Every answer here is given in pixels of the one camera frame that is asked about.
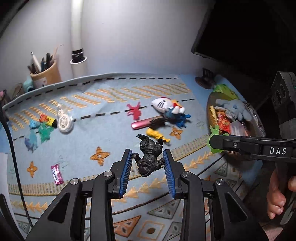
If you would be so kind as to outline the person's right hand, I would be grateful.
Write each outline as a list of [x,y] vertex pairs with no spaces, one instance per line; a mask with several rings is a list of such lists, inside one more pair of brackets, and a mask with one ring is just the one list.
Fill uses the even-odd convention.
[[267,215],[270,219],[274,219],[276,215],[283,212],[286,203],[285,196],[279,190],[279,180],[277,170],[275,169],[271,175],[269,182],[269,190],[267,193]]

